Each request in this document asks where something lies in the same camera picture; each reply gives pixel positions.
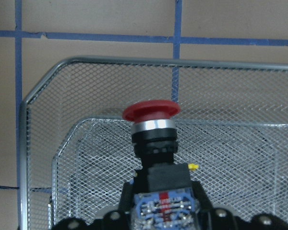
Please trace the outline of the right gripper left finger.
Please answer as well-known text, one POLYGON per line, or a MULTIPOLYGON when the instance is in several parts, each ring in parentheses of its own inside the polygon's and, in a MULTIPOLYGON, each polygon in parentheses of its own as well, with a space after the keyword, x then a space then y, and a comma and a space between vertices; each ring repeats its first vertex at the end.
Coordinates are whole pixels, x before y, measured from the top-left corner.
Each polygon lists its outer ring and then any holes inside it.
POLYGON ((87 224, 81 218, 65 218, 52 227, 53 230, 132 230, 131 209, 133 184, 126 182, 123 185, 118 208, 108 211, 101 218, 87 224))

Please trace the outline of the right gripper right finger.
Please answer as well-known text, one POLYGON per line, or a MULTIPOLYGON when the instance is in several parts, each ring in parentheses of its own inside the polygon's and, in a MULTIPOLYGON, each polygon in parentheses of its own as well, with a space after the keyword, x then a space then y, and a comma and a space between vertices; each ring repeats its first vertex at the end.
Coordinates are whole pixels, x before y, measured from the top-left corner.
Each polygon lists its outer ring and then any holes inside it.
POLYGON ((199 181, 192 181, 192 192, 200 205, 192 212, 195 230, 288 230, 288 223, 272 214, 260 213, 244 221, 226 208, 213 207, 199 181))

